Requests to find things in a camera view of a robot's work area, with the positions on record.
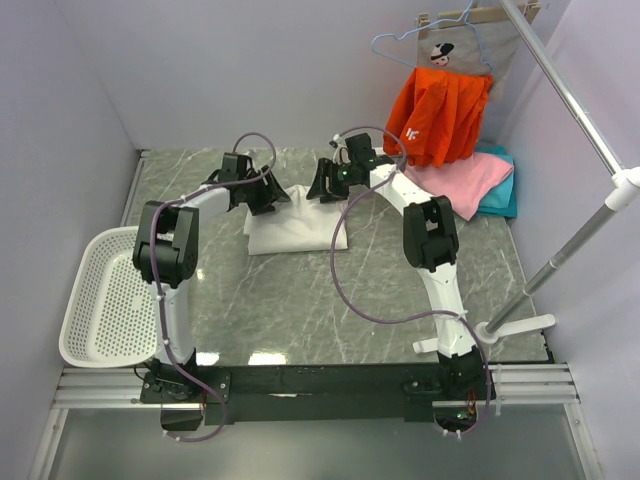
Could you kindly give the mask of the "white t-shirt with red print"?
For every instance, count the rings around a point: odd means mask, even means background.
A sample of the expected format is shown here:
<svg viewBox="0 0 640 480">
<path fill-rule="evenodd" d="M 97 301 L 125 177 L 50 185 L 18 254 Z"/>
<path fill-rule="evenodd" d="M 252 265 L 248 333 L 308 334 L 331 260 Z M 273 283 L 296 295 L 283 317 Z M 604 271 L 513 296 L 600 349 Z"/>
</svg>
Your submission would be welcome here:
<svg viewBox="0 0 640 480">
<path fill-rule="evenodd" d="M 328 251 L 346 201 L 322 204 L 307 200 L 308 186 L 285 190 L 289 202 L 277 203 L 274 212 L 258 216 L 247 213 L 243 234 L 248 237 L 248 255 L 271 255 Z"/>
</svg>

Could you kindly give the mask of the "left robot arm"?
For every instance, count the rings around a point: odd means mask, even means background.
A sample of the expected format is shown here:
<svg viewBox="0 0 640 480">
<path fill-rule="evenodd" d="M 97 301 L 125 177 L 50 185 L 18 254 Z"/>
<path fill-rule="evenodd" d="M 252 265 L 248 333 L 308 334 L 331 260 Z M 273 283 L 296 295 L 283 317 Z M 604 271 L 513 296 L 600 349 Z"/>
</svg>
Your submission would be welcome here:
<svg viewBox="0 0 640 480">
<path fill-rule="evenodd" d="M 140 217 L 132 262 L 154 300 L 162 364 L 184 366 L 195 357 L 189 325 L 188 291 L 199 256 L 200 223 L 241 204 L 253 215 L 275 211 L 290 197 L 272 173 L 244 154 L 227 152 L 221 168 L 195 191 L 176 200 L 149 201 Z"/>
</svg>

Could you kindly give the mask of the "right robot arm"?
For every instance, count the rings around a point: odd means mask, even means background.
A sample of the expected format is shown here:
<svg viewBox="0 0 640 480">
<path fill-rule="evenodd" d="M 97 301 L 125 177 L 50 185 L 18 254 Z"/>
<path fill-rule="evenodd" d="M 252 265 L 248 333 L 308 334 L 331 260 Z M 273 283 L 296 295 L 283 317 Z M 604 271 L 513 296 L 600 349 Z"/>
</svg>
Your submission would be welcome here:
<svg viewBox="0 0 640 480">
<path fill-rule="evenodd" d="M 416 269 L 426 289 L 431 310 L 408 317 L 407 321 L 431 317 L 436 326 L 432 339 L 413 343 L 415 353 L 437 353 L 443 361 L 468 358 L 485 352 L 467 320 L 457 280 L 459 239 L 451 202 L 433 196 L 412 182 L 403 167 L 391 157 L 376 152 L 369 135 L 357 134 L 343 145 L 335 137 L 337 155 L 346 152 L 348 161 L 329 158 L 317 161 L 307 194 L 322 204 L 349 199 L 350 188 L 365 186 L 356 199 L 376 193 L 402 215 L 402 248 L 409 265 Z"/>
</svg>

